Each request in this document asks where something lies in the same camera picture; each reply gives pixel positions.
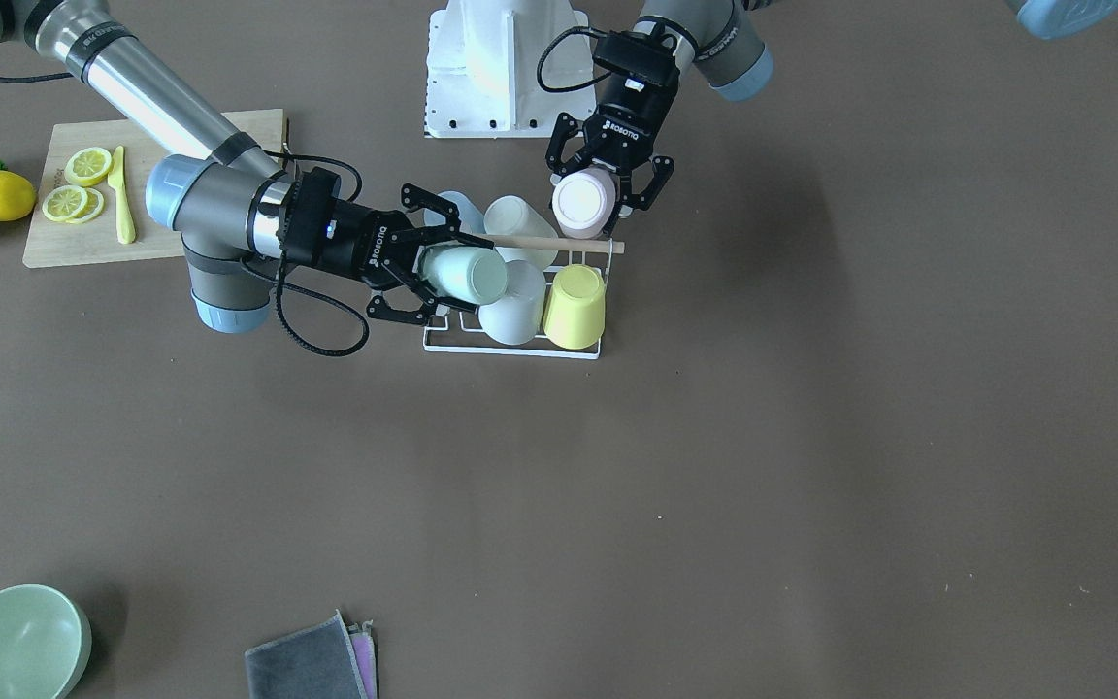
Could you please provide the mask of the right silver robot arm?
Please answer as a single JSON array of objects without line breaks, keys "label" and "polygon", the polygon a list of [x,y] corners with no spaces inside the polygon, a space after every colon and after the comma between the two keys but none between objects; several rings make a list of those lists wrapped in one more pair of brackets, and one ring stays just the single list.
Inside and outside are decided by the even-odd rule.
[{"label": "right silver robot arm", "polygon": [[400,211],[375,211],[339,198],[326,169],[288,176],[103,1],[0,1],[0,42],[12,40],[61,63],[164,147],[146,211],[181,234],[192,301],[214,330],[248,332],[280,313],[294,266],[364,284],[368,318],[407,324],[505,292],[505,259],[462,230],[456,204],[405,185]]}]

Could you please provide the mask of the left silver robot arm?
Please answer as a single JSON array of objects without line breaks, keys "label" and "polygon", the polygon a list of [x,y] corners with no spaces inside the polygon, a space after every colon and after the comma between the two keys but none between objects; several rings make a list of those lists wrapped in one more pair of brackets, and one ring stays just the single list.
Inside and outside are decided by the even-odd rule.
[{"label": "left silver robot arm", "polygon": [[556,117],[546,163],[551,211],[574,238],[607,236],[622,217],[647,211],[674,172],[655,142],[689,68],[729,102],[773,78],[773,54],[748,19],[760,1],[647,1],[624,31],[574,26],[593,41],[601,84],[589,116]]}]

